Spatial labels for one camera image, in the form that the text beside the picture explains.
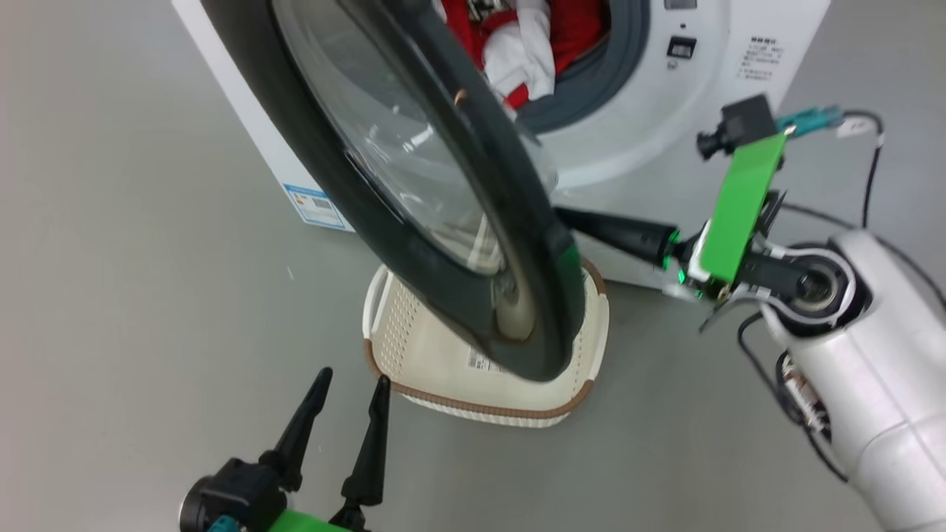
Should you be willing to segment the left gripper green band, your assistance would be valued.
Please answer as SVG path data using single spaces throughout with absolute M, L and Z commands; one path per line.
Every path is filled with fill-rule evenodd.
M 258 463 L 273 469 L 282 491 L 294 493 L 303 484 L 302 466 L 315 418 L 321 414 L 333 378 L 330 367 L 321 368 L 277 444 L 264 451 Z M 330 519 L 300 511 L 281 512 L 268 532 L 372 532 L 361 506 L 383 502 L 387 471 L 387 442 L 391 381 L 376 381 L 368 408 L 369 425 L 358 452 L 352 474 L 342 484 L 345 503 Z

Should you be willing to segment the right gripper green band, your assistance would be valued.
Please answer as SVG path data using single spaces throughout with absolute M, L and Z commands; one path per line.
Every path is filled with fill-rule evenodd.
M 685 301 L 709 301 L 739 289 L 751 296 L 793 299 L 800 295 L 804 267 L 753 251 L 766 196 L 788 138 L 774 134 L 736 148 L 712 216 L 688 242 L 676 226 L 599 212 L 555 208 L 564 225 L 603 245 L 652 266 L 666 267 L 675 257 L 676 282 L 663 293 Z

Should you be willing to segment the dark round glass washer door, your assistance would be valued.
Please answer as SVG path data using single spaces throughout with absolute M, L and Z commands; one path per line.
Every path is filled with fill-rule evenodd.
M 540 142 L 432 0 L 198 0 L 277 134 L 449 329 L 531 381 L 568 366 L 581 256 Z

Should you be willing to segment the red and white garment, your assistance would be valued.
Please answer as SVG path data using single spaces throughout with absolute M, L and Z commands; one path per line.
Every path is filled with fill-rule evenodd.
M 429 0 L 506 105 L 553 95 L 564 71 L 601 44 L 606 0 Z

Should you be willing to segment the white front-load washing machine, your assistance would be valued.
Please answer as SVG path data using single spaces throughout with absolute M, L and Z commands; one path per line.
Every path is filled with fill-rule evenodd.
M 327 195 L 251 94 L 203 0 L 171 3 L 274 178 Z M 750 95 L 766 94 L 777 110 L 830 3 L 651 0 L 647 47 L 625 87 L 589 117 L 537 135 L 559 172 L 555 201 L 615 215 L 696 215 L 696 203 L 672 195 L 698 173 L 685 140 L 724 104 Z M 697 40 L 692 60 L 667 57 L 673 35 Z

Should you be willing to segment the cream perforated laundry basket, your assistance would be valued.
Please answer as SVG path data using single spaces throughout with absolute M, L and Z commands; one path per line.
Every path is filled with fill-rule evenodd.
M 500 426 L 541 429 L 564 420 L 591 393 L 610 326 L 606 286 L 594 263 L 582 262 L 585 320 L 571 363 L 550 383 L 466 366 L 470 348 L 380 266 L 361 317 L 364 352 L 375 376 L 386 376 L 406 400 L 439 413 Z

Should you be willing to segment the grey rubber door seal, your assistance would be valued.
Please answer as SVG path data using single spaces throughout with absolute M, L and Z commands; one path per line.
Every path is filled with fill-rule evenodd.
M 651 0 L 608 0 L 610 31 L 557 76 L 555 92 L 517 111 L 517 122 L 547 134 L 589 117 L 625 87 L 651 33 Z

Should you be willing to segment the white barcode label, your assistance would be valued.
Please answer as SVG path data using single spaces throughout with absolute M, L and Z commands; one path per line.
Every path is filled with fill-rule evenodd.
M 470 348 L 469 356 L 467 357 L 466 366 L 470 369 L 483 371 L 483 372 L 497 372 L 500 374 L 506 373 L 506 368 L 503 368 L 499 364 L 495 363 L 493 360 L 490 360 L 488 357 L 484 356 L 483 353 L 477 351 L 475 348 Z

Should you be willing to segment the blue energy label sticker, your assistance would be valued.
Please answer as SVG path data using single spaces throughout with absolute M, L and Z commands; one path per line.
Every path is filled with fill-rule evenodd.
M 338 211 L 335 203 L 324 192 L 291 184 L 283 184 L 282 186 L 286 191 L 287 198 L 293 202 L 298 215 L 307 225 L 350 233 L 355 231 L 347 219 Z

